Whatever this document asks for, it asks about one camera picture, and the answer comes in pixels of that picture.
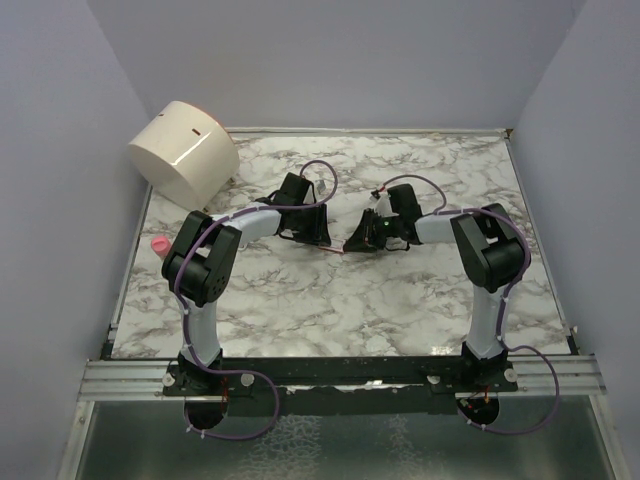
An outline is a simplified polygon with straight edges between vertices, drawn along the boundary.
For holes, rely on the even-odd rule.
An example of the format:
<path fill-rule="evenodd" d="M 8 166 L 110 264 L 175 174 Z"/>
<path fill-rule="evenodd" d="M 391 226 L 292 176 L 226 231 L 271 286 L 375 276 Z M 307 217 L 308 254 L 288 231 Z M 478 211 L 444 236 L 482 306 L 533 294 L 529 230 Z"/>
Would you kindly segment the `red white staple box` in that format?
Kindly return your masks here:
<path fill-rule="evenodd" d="M 337 253 L 341 255 L 345 253 L 342 246 L 319 246 L 318 248 L 323 251 L 328 251 L 328 252 Z"/>

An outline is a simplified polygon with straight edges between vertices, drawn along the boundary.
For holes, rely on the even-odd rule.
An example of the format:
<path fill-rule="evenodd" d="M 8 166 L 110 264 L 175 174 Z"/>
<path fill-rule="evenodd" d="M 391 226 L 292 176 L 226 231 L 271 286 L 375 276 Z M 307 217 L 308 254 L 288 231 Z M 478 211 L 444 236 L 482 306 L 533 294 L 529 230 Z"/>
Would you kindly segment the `cream round bread box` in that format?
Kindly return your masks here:
<path fill-rule="evenodd" d="M 207 112 L 182 101 L 164 107 L 126 152 L 157 193 L 186 210 L 204 208 L 238 171 L 238 149 Z"/>

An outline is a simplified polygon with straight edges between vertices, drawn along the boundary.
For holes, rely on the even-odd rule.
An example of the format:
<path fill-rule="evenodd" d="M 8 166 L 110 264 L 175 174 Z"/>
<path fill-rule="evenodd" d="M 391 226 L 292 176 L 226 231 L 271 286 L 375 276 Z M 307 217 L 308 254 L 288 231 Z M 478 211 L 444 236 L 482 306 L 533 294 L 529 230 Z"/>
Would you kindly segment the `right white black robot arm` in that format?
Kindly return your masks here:
<path fill-rule="evenodd" d="M 379 202 L 388 206 L 365 209 L 343 251 L 382 251 L 390 239 L 403 241 L 406 248 L 455 244 L 473 284 L 471 325 L 462 344 L 459 378 L 467 389 L 483 390 L 507 368 L 504 332 L 509 295 L 531 263 L 524 235 L 499 203 L 425 214 L 409 184 L 388 189 Z"/>

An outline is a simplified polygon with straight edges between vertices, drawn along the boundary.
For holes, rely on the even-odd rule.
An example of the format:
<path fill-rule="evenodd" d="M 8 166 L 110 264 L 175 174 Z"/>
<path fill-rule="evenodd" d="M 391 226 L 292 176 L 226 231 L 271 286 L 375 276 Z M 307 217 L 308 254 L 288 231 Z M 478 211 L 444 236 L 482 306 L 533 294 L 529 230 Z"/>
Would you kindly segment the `pink capped bottle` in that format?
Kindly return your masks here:
<path fill-rule="evenodd" d="M 165 237 L 165 236 L 157 236 L 154 237 L 151 242 L 150 242 L 150 246 L 152 251 L 161 259 L 164 259 L 168 256 L 171 247 L 172 247 L 172 243 L 171 241 Z"/>

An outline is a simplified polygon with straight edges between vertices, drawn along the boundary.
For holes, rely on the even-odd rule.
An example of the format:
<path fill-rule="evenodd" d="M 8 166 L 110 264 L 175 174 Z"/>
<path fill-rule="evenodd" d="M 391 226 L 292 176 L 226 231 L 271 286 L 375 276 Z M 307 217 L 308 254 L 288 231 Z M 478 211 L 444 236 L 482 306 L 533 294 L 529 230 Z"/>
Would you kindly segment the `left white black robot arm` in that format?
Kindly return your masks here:
<path fill-rule="evenodd" d="M 181 309 L 178 370 L 195 392 L 210 394 L 220 385 L 217 301 L 229 284 L 238 250 L 285 231 L 294 242 L 330 245 L 327 203 L 317 199 L 310 180 L 289 173 L 278 190 L 238 211 L 218 216 L 200 211 L 188 214 L 161 273 Z"/>

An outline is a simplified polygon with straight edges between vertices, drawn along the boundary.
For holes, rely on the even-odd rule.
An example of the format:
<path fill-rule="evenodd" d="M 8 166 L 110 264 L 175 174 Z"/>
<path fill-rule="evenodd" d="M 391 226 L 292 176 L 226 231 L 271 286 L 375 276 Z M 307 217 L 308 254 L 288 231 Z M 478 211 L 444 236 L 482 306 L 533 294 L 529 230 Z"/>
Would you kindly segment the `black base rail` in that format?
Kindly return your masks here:
<path fill-rule="evenodd" d="M 166 398 L 197 413 L 236 417 L 278 415 L 452 415 L 456 398 L 513 393 L 517 375 L 507 368 L 483 384 L 460 378 L 462 357 L 222 357 L 219 374 L 191 378 L 168 364 Z"/>

